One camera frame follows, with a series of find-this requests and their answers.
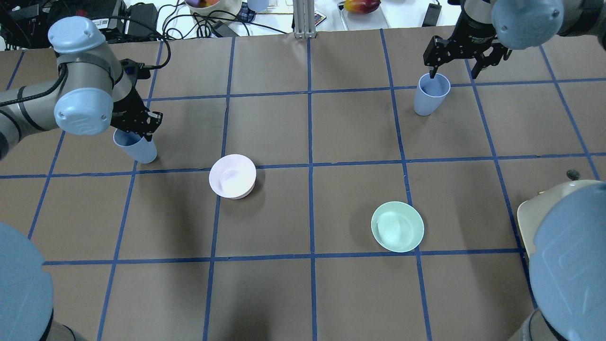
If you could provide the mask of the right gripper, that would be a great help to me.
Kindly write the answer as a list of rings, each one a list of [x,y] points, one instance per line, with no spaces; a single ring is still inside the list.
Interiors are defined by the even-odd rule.
[[[472,80],[489,66],[506,61],[513,50],[502,45],[496,31],[490,29],[456,28],[448,39],[433,36],[423,53],[423,63],[428,67],[431,79],[439,67],[453,60],[475,60],[471,69]]]

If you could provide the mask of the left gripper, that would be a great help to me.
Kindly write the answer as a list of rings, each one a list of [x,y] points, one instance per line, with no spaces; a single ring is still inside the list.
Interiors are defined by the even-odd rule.
[[[131,90],[123,99],[113,103],[110,125],[125,133],[134,133],[151,142],[153,134],[160,127],[163,118],[162,112],[149,110],[138,91]]]

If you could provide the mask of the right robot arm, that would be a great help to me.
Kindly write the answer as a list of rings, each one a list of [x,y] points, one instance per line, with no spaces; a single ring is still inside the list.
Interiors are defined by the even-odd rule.
[[[450,37],[433,36],[423,54],[430,78],[453,60],[475,60],[472,78],[508,60],[515,50],[554,36],[595,36],[605,47],[603,0],[451,0],[460,15]]]

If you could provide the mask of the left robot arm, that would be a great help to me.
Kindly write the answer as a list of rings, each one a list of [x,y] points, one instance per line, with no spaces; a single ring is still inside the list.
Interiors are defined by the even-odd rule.
[[[1,93],[1,157],[24,138],[62,129],[72,135],[97,135],[115,128],[119,136],[138,137],[152,146],[163,115],[145,106],[136,90],[136,72],[119,60],[106,37],[86,17],[66,17],[47,33],[56,55],[58,78]]]

